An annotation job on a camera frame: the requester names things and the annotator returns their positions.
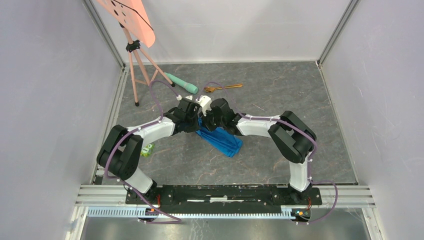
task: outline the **black cable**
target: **black cable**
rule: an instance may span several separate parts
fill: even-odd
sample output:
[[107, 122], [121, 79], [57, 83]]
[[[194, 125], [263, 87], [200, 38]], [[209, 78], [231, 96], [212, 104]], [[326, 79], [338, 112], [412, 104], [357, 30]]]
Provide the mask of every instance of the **black cable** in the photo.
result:
[[138, 14], [139, 16], [140, 16], [140, 18], [141, 19], [143, 19], [143, 21], [151, 28], [151, 30], [153, 31], [153, 27], [152, 26], [150, 26], [150, 24], [140, 15], [140, 13], [137, 11], [137, 10], [135, 10], [134, 8], [132, 8], [132, 7], [129, 7], [129, 6], [127, 6], [127, 5], [125, 5], [125, 4], [123, 4], [123, 3], [121, 3], [121, 2], [119, 2], [119, 1], [117, 1], [117, 0], [112, 0], [112, 1], [114, 1], [114, 2], [117, 2], [118, 4], [120, 4], [120, 5], [122, 5], [122, 6], [124, 6], [124, 7], [126, 7], [126, 8], [129, 8], [129, 9], [131, 9], [131, 10], [133, 10], [136, 14]]

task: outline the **blue towel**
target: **blue towel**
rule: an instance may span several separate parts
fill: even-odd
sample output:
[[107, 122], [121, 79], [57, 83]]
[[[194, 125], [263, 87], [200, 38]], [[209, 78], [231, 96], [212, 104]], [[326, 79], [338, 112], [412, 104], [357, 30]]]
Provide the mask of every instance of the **blue towel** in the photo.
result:
[[229, 134], [224, 129], [218, 127], [214, 131], [209, 131], [202, 126], [202, 119], [198, 119], [200, 130], [196, 133], [227, 157], [232, 158], [242, 148], [243, 142], [234, 135]]

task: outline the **tripod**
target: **tripod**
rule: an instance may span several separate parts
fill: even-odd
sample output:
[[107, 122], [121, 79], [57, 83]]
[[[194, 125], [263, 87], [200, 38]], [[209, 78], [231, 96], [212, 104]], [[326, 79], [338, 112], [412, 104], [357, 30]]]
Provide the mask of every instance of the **tripod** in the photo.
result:
[[[140, 40], [133, 40], [131, 38], [131, 34], [128, 31], [128, 29], [126, 29], [122, 24], [119, 24], [120, 27], [123, 30], [123, 33], [125, 34], [125, 37], [128, 41], [128, 44], [126, 45], [126, 50], [128, 52], [128, 59], [129, 59], [129, 70], [131, 73], [131, 81], [132, 81], [132, 90], [134, 92], [134, 101], [135, 101], [135, 105], [138, 107], [139, 104], [139, 97], [137, 96], [137, 86], [136, 83], [139, 84], [145, 84], [147, 86], [150, 85], [150, 83], [156, 78], [156, 75], [158, 74], [158, 72], [160, 74], [162, 74], [162, 76], [168, 81], [169, 84], [171, 84], [171, 86], [175, 87], [175, 83], [173, 83], [169, 77], [164, 73], [164, 71], [162, 71], [162, 69], [155, 63], [155, 61], [153, 61], [153, 59], [143, 50], [143, 48], [140, 47]], [[147, 60], [149, 60], [149, 62], [151, 62], [151, 64], [156, 68], [156, 71], [154, 71], [154, 74], [152, 76], [152, 78], [150, 79], [145, 66], [143, 65], [143, 62], [140, 58], [139, 53], [137, 52], [137, 50], [140, 50], [140, 52], [147, 58]], [[145, 81], [141, 81], [136, 79], [135, 74], [134, 74], [134, 66], [133, 66], [133, 55], [135, 56], [135, 60], [138, 63], [138, 66], [140, 67], [140, 70], [143, 74], [144, 80]]]

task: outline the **marble surface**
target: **marble surface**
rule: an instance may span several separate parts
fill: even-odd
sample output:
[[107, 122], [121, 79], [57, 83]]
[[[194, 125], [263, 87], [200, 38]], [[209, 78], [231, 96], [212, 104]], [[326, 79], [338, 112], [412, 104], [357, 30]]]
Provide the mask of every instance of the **marble surface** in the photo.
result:
[[[293, 111], [317, 135], [318, 151], [312, 162], [313, 179], [354, 183], [355, 175], [343, 143], [329, 96], [314, 62], [255, 62], [161, 65], [163, 71], [202, 88], [207, 82], [223, 85], [243, 83], [229, 89], [237, 107], [254, 116], [275, 116]], [[146, 66], [150, 76], [155, 68]], [[136, 78], [142, 80], [138, 66]], [[178, 104], [163, 84], [153, 90], [164, 111]], [[183, 88], [175, 90], [189, 95]], [[125, 85], [117, 124], [124, 127], [149, 122], [159, 110], [146, 85], [137, 84], [140, 106], [134, 105], [131, 77]], [[212, 99], [227, 98], [217, 90], [206, 93]], [[243, 146], [233, 158], [226, 157], [195, 133], [179, 133], [155, 142], [153, 154], [140, 157], [139, 167], [162, 184], [285, 184], [289, 182], [289, 162], [270, 138], [240, 137]], [[107, 179], [103, 184], [113, 184]]]

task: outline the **blue cloth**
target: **blue cloth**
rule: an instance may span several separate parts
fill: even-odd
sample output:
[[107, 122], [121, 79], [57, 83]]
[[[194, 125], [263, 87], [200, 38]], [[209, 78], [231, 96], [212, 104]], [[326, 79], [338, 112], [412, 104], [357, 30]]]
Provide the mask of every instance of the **blue cloth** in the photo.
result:
[[214, 131], [209, 131], [202, 126], [202, 119], [198, 119], [200, 130], [196, 133], [227, 157], [232, 158], [242, 148], [243, 142], [234, 135], [229, 134], [224, 129], [218, 127]]

